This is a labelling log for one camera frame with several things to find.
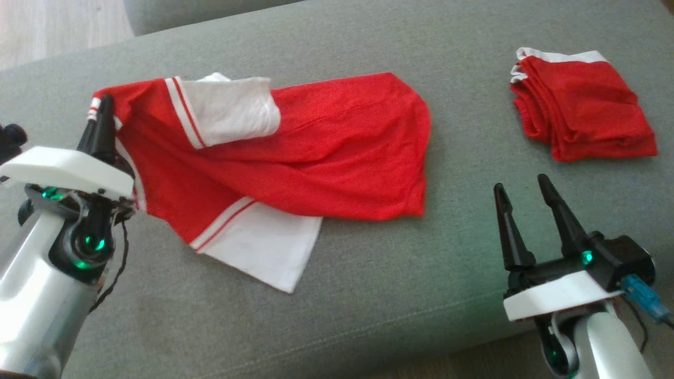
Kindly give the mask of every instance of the white sleeve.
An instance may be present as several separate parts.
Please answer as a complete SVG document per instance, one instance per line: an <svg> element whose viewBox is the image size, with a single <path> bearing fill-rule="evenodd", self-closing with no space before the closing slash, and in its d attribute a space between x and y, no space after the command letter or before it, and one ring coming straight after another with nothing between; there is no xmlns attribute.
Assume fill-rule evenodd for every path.
<svg viewBox="0 0 674 379"><path fill-rule="evenodd" d="M179 81L204 147L275 133L281 116L270 83L269 78L229 80L220 73Z"/></svg>

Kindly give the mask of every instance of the red stripe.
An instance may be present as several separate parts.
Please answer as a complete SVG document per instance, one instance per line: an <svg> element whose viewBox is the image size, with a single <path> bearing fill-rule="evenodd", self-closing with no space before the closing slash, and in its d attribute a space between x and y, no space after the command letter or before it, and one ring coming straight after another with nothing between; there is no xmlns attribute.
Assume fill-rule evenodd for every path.
<svg viewBox="0 0 674 379"><path fill-rule="evenodd" d="M248 204L244 205L243 207L241 207L241 209L239 209L238 211L236 211L234 214L232 214L231 216L229 216L229 218L227 219L227 221L225 221L224 224L222 224L222 225L218 228L218 230L217 230L215 233L213 233L213 235L211 235L211 236L210 236L204 243L202 243L199 247L197 247L197 251L201 250L204 246L208 245L208 243L211 242L211 241L213 240L213 238L215 238L218 234L220 234L220 232L221 232L221 231L222 231L222 230L223 230L223 229L224 229L230 222L232 222L232 220L233 220L236 216L238 216L241 212L243 212L244 210L248 209L248 207L250 207L251 205L253 205L253 204L255 204L255 203L256 203L256 201L253 200L253 201L251 201L250 203L248 203Z"/></svg>
<svg viewBox="0 0 674 379"><path fill-rule="evenodd" d="M185 102L185 97L183 96L183 91L180 90L180 86L178 85L178 81L176 80L175 77L171 78L173 79L173 83L175 84L175 88L178 90L178 96L180 96L180 102L183 104L183 108L185 109L185 113L187 113L187 118L189 119L189 124L192 125L192 130L194 130L194 133L197 135L197 139L199 142L202 143L203 147L206 147L206 143L202 139L202 135L199 134L199 130L197 129L197 124L194 122L194 119L192 118L192 114L189 112L189 109L187 108L187 103Z"/></svg>

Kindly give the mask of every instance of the black knob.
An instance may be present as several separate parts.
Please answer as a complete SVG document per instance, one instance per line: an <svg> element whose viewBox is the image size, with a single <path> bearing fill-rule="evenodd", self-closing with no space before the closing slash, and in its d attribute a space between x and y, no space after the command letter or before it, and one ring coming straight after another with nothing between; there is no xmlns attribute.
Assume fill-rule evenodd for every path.
<svg viewBox="0 0 674 379"><path fill-rule="evenodd" d="M10 123L4 127L5 135L15 144L21 146L28 141L28 135L24 131L24 128L16 125L15 123Z"/></svg>

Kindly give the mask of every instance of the wooden floor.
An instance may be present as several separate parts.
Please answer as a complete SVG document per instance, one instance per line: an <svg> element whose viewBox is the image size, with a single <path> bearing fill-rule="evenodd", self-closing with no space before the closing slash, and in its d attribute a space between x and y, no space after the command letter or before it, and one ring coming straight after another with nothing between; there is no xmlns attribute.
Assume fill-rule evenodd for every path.
<svg viewBox="0 0 674 379"><path fill-rule="evenodd" d="M0 70L130 38L122 0L0 0Z"/></svg>
<svg viewBox="0 0 674 379"><path fill-rule="evenodd" d="M674 0L662 1L674 13ZM0 0L0 70L131 38L123 0ZM674 299L674 293L668 298ZM633 335L640 335L633 320L628 325ZM667 352L672 351L673 343L667 337L655 337L646 358L654 368L659 363L660 373L672 374L674 368L662 367L671 366ZM663 355L659 361L658 352ZM370 379L393 378L546 379L552 375L541 359L537 336L528 333L410 364Z"/></svg>

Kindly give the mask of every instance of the folded clothing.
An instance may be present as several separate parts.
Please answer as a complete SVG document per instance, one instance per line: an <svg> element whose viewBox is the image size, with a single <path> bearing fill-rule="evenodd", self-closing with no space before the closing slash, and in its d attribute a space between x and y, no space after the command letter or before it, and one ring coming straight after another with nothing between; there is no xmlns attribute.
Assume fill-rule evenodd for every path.
<svg viewBox="0 0 674 379"><path fill-rule="evenodd" d="M552 146L553 158L657 155L655 134L613 66L598 52L517 50L510 88L524 133Z"/></svg>
<svg viewBox="0 0 674 379"><path fill-rule="evenodd" d="M293 292L323 216L421 216L430 131L391 73L270 90L268 78L105 88L136 206L194 250Z"/></svg>

